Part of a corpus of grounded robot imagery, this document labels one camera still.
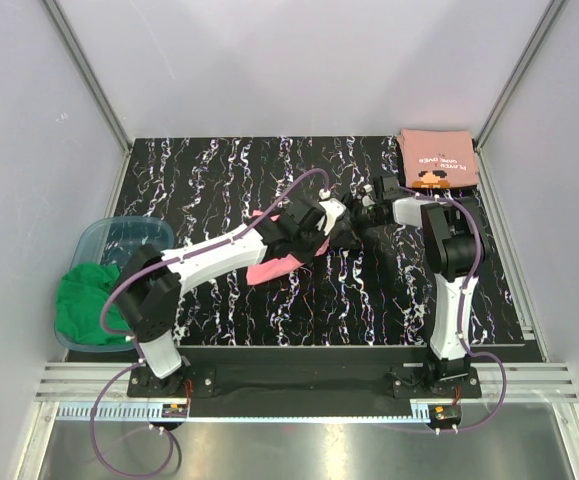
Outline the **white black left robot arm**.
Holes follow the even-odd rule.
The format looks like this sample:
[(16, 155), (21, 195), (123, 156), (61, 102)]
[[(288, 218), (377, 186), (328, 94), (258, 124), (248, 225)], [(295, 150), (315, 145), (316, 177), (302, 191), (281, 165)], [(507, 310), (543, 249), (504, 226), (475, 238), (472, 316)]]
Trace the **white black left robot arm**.
[(347, 212), (336, 199), (300, 199), (190, 247), (139, 248), (121, 271), (110, 301), (129, 327), (139, 364), (150, 370), (150, 384), (165, 396), (184, 386), (183, 358), (173, 339), (180, 298), (238, 269), (287, 257), (311, 261)]

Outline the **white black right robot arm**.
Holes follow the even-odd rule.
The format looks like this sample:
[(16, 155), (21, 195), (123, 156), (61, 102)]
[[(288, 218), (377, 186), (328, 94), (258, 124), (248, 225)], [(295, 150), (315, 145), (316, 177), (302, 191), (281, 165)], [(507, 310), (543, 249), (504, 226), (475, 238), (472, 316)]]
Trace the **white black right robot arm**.
[(466, 203), (419, 193), (387, 200), (366, 195), (346, 204), (354, 233), (390, 223), (422, 230), (426, 262), (436, 281), (436, 307), (419, 381), (432, 395), (449, 394), (471, 368), (470, 309), (486, 250), (475, 214)]

